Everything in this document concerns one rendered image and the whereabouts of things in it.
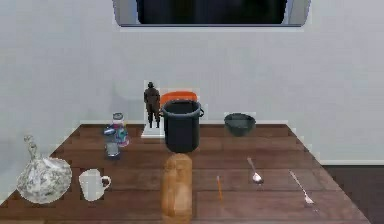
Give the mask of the white mug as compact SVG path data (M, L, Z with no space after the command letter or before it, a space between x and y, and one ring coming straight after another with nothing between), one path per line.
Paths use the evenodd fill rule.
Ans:
M90 202L100 199L111 182L112 179L109 176L102 176L98 169L86 170L79 176L83 197Z

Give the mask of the tall black pot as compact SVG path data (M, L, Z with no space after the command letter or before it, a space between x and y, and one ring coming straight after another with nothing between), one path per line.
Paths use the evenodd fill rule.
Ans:
M194 100L170 100L161 108L165 144L174 153L190 153L200 143L201 104Z

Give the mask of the dark brown figure statue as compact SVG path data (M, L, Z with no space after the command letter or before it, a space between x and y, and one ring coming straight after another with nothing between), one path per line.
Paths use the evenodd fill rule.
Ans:
M142 132L142 138L164 138L164 124L160 116L160 92L155 88L153 82L147 84L144 91L144 103L147 120Z

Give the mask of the dark green bowl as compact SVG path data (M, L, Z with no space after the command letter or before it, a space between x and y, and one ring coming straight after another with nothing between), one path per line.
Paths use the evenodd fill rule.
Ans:
M243 113L231 113L224 118L225 127L235 137L246 136L256 124L255 119Z

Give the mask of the colourful labelled bottle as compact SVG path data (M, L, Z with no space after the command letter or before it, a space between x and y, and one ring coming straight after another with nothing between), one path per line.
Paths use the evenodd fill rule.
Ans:
M115 129L115 141L119 147L129 144L128 131L124 124L124 115L121 112L113 114L112 126Z

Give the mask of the brown bread loaf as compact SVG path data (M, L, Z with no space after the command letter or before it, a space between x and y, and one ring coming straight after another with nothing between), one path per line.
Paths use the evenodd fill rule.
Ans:
M191 224L192 160L186 154L174 154L164 164L161 210L163 224Z

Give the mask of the orange pencil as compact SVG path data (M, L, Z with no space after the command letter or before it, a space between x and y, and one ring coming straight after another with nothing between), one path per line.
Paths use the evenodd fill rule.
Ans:
M220 182L220 176L216 176L216 182L217 182L217 187L218 187L218 194L219 194L219 200L223 200L222 196L222 187L221 187L221 182Z

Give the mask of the grey shaker with dark cap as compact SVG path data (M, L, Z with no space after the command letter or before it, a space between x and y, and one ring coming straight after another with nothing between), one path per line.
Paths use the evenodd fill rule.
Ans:
M120 154L119 147L115 141L115 133L116 131L113 128L105 128L103 131L104 148L108 158L117 158Z

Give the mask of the silver spoon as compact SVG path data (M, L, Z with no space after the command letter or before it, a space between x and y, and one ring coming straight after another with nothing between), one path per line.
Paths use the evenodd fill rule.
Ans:
M252 168L253 174L252 174L252 180L256 184L262 184L263 183L263 178L257 173L255 165L250 157L247 158L247 162Z

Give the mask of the brown wooden table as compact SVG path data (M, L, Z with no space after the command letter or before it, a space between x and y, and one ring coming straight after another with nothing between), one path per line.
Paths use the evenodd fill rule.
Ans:
M99 125L80 126L54 153L75 175L97 168L111 177L100 200L85 201L77 181L50 205L13 193L0 205L0 224L162 224L160 186L170 153L162 140L142 138L141 126L128 132L130 143L117 160L106 159ZM287 126L261 125L241 138L221 125L204 125L200 133L200 146L190 155L191 224L370 224ZM253 182L248 157L262 184ZM305 202L290 170L314 204Z

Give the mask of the silver fork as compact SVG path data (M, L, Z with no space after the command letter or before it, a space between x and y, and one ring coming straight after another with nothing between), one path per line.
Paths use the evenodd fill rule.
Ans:
M310 198L310 196L308 195L308 193L306 192L306 190L304 189L304 187L302 186L302 184L298 180L296 174L292 170L290 170L289 173L290 173L291 177L294 179L294 181L297 183L297 185L300 187L300 189L302 190L302 192L304 194L305 202L307 204L314 204L315 202Z

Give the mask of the dark window with grey frame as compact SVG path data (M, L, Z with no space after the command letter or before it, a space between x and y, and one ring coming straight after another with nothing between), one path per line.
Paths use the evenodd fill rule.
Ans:
M301 27L312 0L111 0L121 27Z

